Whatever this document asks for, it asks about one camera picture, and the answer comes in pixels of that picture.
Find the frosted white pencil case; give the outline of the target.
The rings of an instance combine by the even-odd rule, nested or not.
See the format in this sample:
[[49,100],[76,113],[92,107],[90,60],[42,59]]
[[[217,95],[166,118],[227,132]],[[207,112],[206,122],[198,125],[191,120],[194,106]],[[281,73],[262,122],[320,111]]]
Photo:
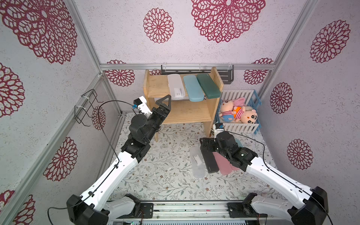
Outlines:
[[167,76],[170,95],[174,100],[185,98],[185,88],[179,74],[170,74]]
[[205,177],[205,163],[199,147],[190,147],[189,149],[192,174],[196,179]]

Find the black pencil case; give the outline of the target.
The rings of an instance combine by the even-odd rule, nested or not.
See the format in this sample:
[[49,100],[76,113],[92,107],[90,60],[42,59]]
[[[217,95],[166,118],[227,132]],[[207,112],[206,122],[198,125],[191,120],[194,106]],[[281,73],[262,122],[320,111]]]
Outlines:
[[208,148],[202,147],[200,148],[206,169],[208,173],[217,173],[219,172],[219,167],[216,163],[215,157],[213,155],[213,152],[209,150]]

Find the pink pencil case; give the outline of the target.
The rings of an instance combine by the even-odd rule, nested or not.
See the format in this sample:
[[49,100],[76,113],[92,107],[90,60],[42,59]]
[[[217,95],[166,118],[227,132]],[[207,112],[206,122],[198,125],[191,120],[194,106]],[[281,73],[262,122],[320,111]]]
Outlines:
[[238,170],[239,170],[239,168],[234,167],[233,165],[230,165],[230,166],[231,166],[231,169],[232,169],[233,171],[238,171]]
[[229,175],[233,169],[229,161],[217,152],[213,152],[219,171],[222,175]]

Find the light teal pencil case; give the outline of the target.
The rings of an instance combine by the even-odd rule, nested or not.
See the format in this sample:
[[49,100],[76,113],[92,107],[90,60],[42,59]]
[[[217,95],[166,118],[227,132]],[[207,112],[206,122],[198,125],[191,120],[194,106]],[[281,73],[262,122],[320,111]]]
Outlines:
[[235,138],[235,141],[238,144],[239,148],[243,148],[243,145],[242,145],[242,143],[240,142],[239,139]]

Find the dark green pencil case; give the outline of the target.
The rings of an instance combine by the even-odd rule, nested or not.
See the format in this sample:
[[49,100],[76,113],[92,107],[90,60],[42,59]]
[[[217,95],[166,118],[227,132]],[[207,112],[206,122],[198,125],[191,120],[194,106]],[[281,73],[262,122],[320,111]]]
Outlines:
[[207,99],[220,97],[221,92],[209,74],[198,74],[196,77]]

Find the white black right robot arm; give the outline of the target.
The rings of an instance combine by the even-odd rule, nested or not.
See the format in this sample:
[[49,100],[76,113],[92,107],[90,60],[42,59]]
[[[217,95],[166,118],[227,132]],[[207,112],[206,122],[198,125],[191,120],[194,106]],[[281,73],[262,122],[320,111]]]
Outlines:
[[327,192],[295,181],[265,162],[249,148],[239,147],[232,132],[222,131],[215,138],[200,138],[200,149],[217,152],[232,166],[270,185],[285,200],[265,198],[250,193],[243,208],[258,215],[266,214],[291,221],[294,225],[321,225],[329,217]]

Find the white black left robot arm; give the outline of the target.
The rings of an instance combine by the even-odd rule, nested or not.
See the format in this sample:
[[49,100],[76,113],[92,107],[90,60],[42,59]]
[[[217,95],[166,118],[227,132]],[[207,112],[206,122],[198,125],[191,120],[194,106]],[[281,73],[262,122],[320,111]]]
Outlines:
[[171,96],[166,95],[156,101],[157,107],[149,109],[145,97],[134,100],[139,113],[131,119],[130,133],[116,160],[80,196],[72,195],[67,200],[70,222],[75,225],[107,225],[122,216],[136,218],[143,215],[141,201],[131,194],[111,202],[108,199],[148,153],[151,140],[171,111],[171,101]]

